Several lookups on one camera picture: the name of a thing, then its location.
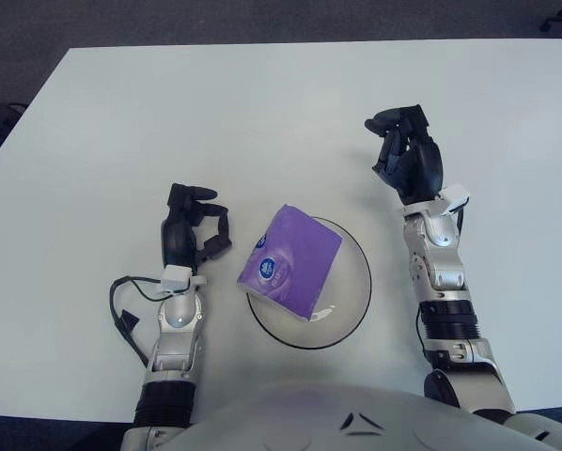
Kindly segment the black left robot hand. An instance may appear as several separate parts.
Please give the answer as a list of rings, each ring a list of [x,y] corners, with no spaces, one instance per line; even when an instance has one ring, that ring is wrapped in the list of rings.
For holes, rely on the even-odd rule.
[[[208,260],[226,252],[232,242],[229,237],[228,209],[211,203],[217,192],[210,188],[171,185],[167,200],[168,214],[161,226],[162,257],[164,266],[175,265],[190,268],[192,275]],[[218,233],[197,245],[195,228],[206,217],[217,218]]]

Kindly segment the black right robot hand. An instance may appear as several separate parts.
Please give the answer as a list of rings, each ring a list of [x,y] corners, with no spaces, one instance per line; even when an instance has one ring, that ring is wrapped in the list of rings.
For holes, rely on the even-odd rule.
[[[405,206],[431,201],[442,189],[442,157],[428,126],[419,104],[385,110],[365,121],[366,129],[382,139],[372,170]]]

